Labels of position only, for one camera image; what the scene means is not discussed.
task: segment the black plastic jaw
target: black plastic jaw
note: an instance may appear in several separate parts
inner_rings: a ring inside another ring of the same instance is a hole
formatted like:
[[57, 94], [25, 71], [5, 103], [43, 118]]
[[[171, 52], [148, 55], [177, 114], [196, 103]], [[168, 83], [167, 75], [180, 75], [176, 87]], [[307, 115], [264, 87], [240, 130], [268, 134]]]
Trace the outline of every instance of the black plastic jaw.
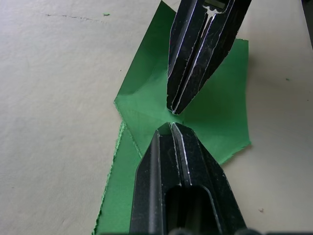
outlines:
[[158, 128], [138, 166], [130, 233], [235, 234], [245, 222], [227, 178], [188, 127]]
[[[181, 0], [170, 37], [167, 108], [179, 115], [228, 55], [251, 0]], [[215, 14], [209, 17], [207, 11]]]

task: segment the white surface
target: white surface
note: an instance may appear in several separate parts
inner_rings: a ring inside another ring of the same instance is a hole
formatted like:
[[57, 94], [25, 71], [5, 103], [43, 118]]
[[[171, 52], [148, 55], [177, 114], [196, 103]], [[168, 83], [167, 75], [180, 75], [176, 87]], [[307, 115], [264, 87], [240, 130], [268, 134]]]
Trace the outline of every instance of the white surface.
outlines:
[[[112, 102], [158, 3], [0, 0], [0, 234], [91, 233], [120, 124]], [[313, 52], [300, 1], [253, 0], [239, 37], [250, 41], [252, 147], [225, 172], [248, 226], [313, 230]]]

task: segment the green paper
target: green paper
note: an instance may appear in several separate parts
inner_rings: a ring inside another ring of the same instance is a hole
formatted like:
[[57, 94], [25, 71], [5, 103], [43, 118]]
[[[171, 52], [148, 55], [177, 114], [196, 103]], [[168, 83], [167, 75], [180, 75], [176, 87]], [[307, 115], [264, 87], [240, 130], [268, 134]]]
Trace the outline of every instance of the green paper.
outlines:
[[166, 109], [169, 35], [175, 12], [161, 2], [115, 99], [142, 156], [165, 122], [191, 127], [220, 163], [250, 144], [246, 117], [248, 41], [229, 55], [180, 116]]
[[133, 202], [134, 178], [140, 157], [130, 133], [121, 124], [113, 164], [93, 234], [128, 233]]

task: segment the black plastic tool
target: black plastic tool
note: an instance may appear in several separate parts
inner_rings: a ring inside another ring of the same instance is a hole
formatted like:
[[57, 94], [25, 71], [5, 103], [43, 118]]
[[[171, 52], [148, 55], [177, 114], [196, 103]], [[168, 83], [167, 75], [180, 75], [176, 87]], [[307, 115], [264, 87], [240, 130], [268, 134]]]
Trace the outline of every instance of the black plastic tool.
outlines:
[[227, 178], [188, 127], [158, 128], [138, 166], [130, 233], [235, 234], [245, 222]]
[[181, 0], [170, 37], [167, 108], [179, 115], [228, 55], [251, 0]]

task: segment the dark mark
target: dark mark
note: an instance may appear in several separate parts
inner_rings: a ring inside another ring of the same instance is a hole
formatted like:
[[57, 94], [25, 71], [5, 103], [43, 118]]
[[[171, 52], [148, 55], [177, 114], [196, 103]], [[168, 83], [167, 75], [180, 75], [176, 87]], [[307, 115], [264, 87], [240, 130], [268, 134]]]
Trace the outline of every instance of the dark mark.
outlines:
[[62, 16], [62, 17], [77, 18], [77, 19], [86, 20], [86, 21], [104, 23], [103, 21], [92, 20], [92, 19], [89, 19], [89, 18], [86, 18], [86, 17], [76, 17], [76, 16], [67, 16], [67, 15], [51, 15], [51, 14], [46, 14], [46, 16]]

